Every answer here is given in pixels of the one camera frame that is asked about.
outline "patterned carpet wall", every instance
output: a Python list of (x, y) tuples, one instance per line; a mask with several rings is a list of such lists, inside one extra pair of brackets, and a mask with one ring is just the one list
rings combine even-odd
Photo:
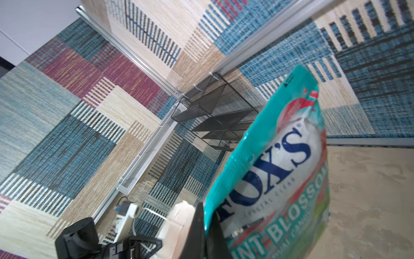
[[(291, 2), (82, 0), (182, 92)], [(329, 137), (413, 137), (413, 14), (410, 0), (336, 1), (225, 77), (265, 101), (302, 64), (319, 81)]]
[[(80, 19), (0, 91), (0, 258), (56, 258), (57, 235), (95, 212), (176, 102)], [(177, 127), (128, 197), (165, 216), (197, 204), (223, 156)], [(102, 242), (113, 239), (112, 208)], [(161, 224), (143, 213), (136, 228), (154, 236)]]

